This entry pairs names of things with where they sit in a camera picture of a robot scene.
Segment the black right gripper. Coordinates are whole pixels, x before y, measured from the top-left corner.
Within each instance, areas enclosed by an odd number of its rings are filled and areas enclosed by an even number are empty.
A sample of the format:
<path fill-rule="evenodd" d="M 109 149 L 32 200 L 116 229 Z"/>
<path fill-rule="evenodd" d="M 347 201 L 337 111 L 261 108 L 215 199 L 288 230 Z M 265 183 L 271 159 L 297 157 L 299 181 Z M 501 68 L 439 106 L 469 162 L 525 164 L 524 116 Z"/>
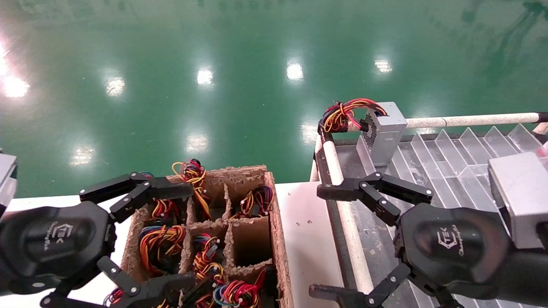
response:
<path fill-rule="evenodd" d="M 386 195 L 415 206 L 401 215 Z M 312 284 L 310 297 L 336 302 L 341 308 L 383 308 L 409 278 L 429 296 L 446 291 L 474 299 L 495 298 L 497 275 L 512 247 L 499 214 L 433 207 L 429 205 L 433 190 L 380 172 L 344 178 L 339 185 L 319 185 L 317 197 L 359 200 L 382 222 L 396 226 L 396 257 L 403 263 L 368 294 Z"/>

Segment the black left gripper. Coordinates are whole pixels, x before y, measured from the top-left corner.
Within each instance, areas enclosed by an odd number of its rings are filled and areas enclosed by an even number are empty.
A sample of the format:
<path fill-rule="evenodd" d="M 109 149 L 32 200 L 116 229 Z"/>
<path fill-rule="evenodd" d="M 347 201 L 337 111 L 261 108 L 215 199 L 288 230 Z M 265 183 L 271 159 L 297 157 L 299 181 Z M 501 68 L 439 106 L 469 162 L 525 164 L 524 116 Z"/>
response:
<path fill-rule="evenodd" d="M 82 288 L 116 241 L 111 214 L 91 201 L 8 212 L 0 231 L 2 296 Z"/>

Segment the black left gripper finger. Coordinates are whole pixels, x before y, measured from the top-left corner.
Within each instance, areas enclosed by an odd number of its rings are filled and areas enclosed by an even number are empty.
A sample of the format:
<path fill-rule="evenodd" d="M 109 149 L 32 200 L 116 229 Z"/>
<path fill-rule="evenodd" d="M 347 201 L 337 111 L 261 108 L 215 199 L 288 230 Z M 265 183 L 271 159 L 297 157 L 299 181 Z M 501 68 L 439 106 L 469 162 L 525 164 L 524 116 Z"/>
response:
<path fill-rule="evenodd" d="M 110 207 L 113 220 L 122 223 L 154 199 L 187 199 L 193 193 L 194 188 L 189 183 L 172 183 L 167 177 L 130 173 L 82 189 L 80 200 L 102 203 L 124 195 Z"/>
<path fill-rule="evenodd" d="M 104 273 L 115 282 L 122 295 L 110 308 L 152 308 L 166 300 L 171 303 L 180 293 L 182 306 L 189 306 L 204 293 L 207 281 L 200 282 L 192 272 L 163 275 L 138 283 L 123 271 L 109 256 L 84 258 L 76 256 L 55 256 L 41 258 L 41 277 L 55 282 L 54 291 L 41 300 L 42 308 L 105 308 L 92 302 L 71 299 L 69 293 L 90 282 L 99 273 Z"/>

